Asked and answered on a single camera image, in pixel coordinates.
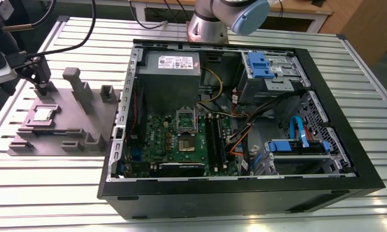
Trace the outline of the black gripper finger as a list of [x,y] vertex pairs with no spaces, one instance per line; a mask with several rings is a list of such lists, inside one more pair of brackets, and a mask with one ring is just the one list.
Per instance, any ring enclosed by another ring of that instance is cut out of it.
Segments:
[[37,82],[36,89],[38,90],[40,94],[45,96],[48,92],[46,84],[50,78],[50,69],[45,57],[37,57],[34,61],[36,61],[34,67],[36,67],[36,82]]
[[20,78],[26,80],[32,85],[36,85],[34,78],[32,77],[34,74],[33,64],[28,64],[24,67],[18,68]]

